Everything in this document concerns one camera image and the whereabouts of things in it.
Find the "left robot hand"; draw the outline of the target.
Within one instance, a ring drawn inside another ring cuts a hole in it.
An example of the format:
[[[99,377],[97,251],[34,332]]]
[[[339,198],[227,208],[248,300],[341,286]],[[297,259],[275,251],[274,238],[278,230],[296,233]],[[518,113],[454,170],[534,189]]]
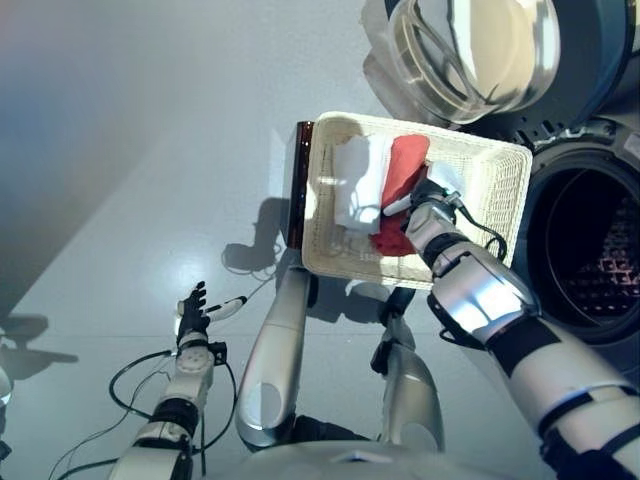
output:
[[[188,297],[177,303],[178,325],[176,345],[189,333],[207,334],[212,322],[226,320],[235,315],[248,301],[246,296],[238,296],[210,307],[206,306],[206,283],[198,282]]]

